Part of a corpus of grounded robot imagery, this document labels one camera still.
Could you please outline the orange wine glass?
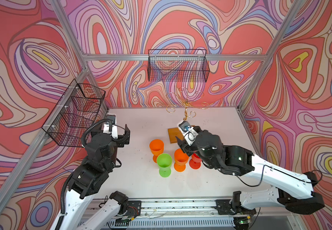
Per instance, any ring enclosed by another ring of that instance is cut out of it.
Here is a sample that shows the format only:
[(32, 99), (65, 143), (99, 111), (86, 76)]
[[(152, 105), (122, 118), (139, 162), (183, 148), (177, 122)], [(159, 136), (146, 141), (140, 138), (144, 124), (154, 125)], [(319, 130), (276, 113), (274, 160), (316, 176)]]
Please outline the orange wine glass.
[(156, 139), (150, 142), (149, 147), (153, 154), (152, 159), (157, 163), (158, 156), (164, 152), (164, 142), (160, 139)]
[(174, 169), (177, 172), (183, 172), (186, 169), (186, 164), (189, 161), (189, 156), (185, 154), (181, 149), (177, 149), (174, 153)]

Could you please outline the red wine glass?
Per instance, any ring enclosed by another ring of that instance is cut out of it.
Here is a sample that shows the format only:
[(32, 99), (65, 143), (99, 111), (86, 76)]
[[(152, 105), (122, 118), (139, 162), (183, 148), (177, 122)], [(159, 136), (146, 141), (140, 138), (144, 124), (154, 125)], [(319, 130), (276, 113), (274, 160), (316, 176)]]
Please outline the red wine glass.
[(196, 154), (193, 154), (191, 156), (191, 160), (189, 161), (189, 165), (192, 169), (194, 170), (197, 170), (201, 167), (201, 163), (202, 163), (202, 159), (196, 155)]

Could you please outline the green wine glass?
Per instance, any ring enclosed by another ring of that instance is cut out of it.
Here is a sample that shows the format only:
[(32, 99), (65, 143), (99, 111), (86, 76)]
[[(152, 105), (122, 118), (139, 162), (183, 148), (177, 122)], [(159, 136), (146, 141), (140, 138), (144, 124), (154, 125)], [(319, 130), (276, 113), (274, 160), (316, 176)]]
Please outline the green wine glass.
[(167, 153), (162, 153), (157, 157), (157, 165), (161, 177), (169, 177), (171, 175), (171, 166), (173, 164), (172, 157)]

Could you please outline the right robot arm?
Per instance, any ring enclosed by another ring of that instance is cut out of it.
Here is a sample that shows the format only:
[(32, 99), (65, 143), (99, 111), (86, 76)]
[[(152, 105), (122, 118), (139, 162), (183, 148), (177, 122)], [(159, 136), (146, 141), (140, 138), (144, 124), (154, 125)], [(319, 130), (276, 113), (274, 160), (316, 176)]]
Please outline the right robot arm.
[(323, 196), (314, 191), (319, 183), (314, 171), (296, 173), (262, 159), (250, 150), (236, 145), (223, 145), (218, 135), (191, 128), (177, 139), (180, 149), (188, 156), (196, 155), (208, 169), (224, 175), (255, 178), (271, 187), (262, 191), (235, 191), (227, 204), (218, 211), (228, 215), (254, 213), (261, 207), (284, 207), (300, 215), (310, 215), (325, 207)]

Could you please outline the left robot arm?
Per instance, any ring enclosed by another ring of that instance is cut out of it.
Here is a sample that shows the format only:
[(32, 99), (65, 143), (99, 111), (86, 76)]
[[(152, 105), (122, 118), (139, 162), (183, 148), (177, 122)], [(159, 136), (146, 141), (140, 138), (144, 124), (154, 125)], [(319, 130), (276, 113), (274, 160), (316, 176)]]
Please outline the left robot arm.
[(65, 180), (60, 194), (60, 212), (52, 230), (100, 230), (109, 227), (111, 219), (118, 216), (120, 223), (129, 223), (141, 213), (141, 202), (130, 202), (122, 192), (115, 191), (101, 205), (100, 210), (83, 224), (80, 223), (87, 207), (109, 178), (114, 169), (122, 166), (117, 158), (118, 148), (130, 142), (130, 130), (119, 126), (115, 115), (107, 115), (87, 128), (81, 136), (81, 144), (87, 156)]

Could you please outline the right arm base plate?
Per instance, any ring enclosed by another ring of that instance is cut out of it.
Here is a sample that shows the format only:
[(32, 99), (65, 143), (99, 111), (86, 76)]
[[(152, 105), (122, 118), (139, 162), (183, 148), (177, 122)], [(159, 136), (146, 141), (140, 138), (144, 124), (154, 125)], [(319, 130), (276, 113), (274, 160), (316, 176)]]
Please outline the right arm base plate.
[(249, 210), (241, 207), (240, 205), (233, 206), (232, 199), (217, 199), (215, 200), (216, 206), (214, 207), (219, 215), (248, 215), (253, 216), (257, 213), (255, 209)]

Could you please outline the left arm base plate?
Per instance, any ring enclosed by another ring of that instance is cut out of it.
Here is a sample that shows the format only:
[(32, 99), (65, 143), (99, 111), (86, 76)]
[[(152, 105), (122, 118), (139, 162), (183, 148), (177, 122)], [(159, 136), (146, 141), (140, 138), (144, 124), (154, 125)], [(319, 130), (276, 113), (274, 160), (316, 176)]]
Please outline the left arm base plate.
[(130, 223), (141, 215), (142, 202), (140, 200), (131, 200), (128, 202), (127, 210), (120, 215), (116, 215), (106, 226), (109, 229), (128, 228)]

